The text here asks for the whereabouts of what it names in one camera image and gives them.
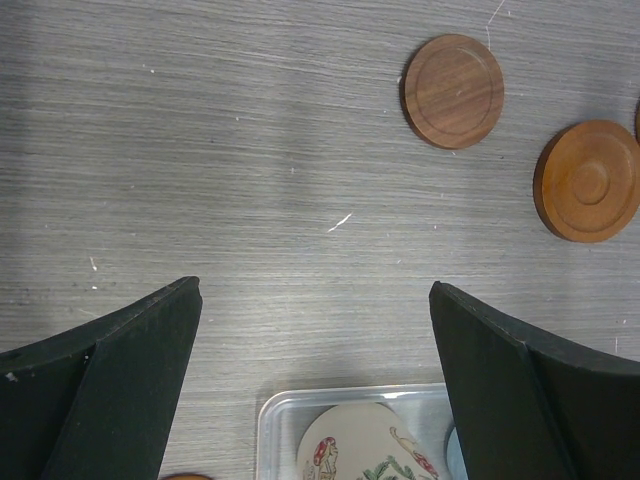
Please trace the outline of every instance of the plastic tray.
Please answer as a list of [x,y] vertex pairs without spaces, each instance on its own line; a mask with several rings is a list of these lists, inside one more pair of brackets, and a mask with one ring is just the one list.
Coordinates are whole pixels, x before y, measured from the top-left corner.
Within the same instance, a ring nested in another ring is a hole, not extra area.
[[444,383],[297,390],[267,401],[258,417],[256,480],[296,480],[296,451],[304,432],[335,405],[382,403],[405,422],[440,474],[450,480],[445,444],[453,416]]

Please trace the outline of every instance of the wooden coaster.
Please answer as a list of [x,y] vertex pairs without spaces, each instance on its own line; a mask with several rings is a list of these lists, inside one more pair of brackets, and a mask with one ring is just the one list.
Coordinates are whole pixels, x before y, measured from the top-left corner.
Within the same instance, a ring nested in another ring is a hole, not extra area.
[[540,218],[574,242],[601,242],[622,230],[640,205],[640,146],[622,126],[592,120],[560,132],[533,179]]
[[443,35],[411,60],[402,96],[418,136],[437,147],[465,148],[486,137],[500,118],[502,71],[477,40]]

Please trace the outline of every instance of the scratch mark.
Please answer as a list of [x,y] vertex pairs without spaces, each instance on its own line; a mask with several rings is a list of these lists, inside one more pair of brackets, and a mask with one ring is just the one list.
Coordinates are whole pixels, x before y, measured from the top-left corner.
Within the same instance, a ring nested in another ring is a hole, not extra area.
[[91,315],[92,317],[97,317],[98,316],[98,314],[96,314],[96,313],[90,312],[88,310],[83,310],[81,308],[79,308],[78,311],[82,312],[82,313],[86,313],[87,315]]
[[487,40],[488,40],[488,48],[489,51],[491,51],[491,34],[489,34],[489,25],[491,25],[491,22],[493,22],[493,19],[496,18],[496,15],[498,14],[498,12],[500,11],[500,9],[502,8],[502,5],[504,5],[504,2],[506,2],[507,0],[502,0],[500,2],[500,5],[498,5],[498,8],[496,8],[496,11],[493,12],[493,15],[491,15],[491,18],[489,19],[489,21],[487,22],[486,27],[484,27],[484,29],[487,31]]
[[338,223],[336,223],[336,225],[334,227],[331,227],[329,230],[327,230],[327,233],[333,232],[336,228],[338,228],[340,225],[342,225],[347,220],[349,220],[349,218],[351,218],[351,215],[353,215],[353,212],[351,212],[349,215],[347,215],[342,220],[340,220]]

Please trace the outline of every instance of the brown coaster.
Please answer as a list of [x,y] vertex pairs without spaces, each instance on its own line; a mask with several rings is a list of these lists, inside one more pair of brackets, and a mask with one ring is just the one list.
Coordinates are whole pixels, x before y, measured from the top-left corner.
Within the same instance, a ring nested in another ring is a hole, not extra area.
[[418,136],[440,148],[469,147],[486,137],[500,118],[500,65],[473,38],[437,37],[411,60],[403,103]]
[[640,146],[624,127],[607,120],[566,129],[542,152],[533,198],[540,218],[559,237],[606,240],[640,205]]

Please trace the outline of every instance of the green leaf design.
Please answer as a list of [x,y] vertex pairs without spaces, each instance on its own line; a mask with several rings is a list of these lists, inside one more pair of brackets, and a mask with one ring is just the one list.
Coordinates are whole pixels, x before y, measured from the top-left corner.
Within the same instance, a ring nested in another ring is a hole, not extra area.
[[376,467],[373,474],[376,476],[376,480],[382,477],[382,474],[389,468],[389,462],[382,462]]
[[367,480],[380,480],[382,478],[382,474],[389,468],[389,462],[382,462],[378,465],[375,470],[372,472],[371,470],[365,470],[364,476],[367,477]]
[[408,465],[402,468],[400,464],[396,461],[396,459],[391,455],[387,457],[387,461],[389,462],[389,465],[391,465],[391,467],[400,475],[402,475],[404,478],[408,478],[409,480],[416,480],[416,477],[413,474],[413,471],[409,468]]
[[404,467],[404,474],[409,480],[416,480],[416,476],[413,474],[413,472],[409,468],[409,465]]

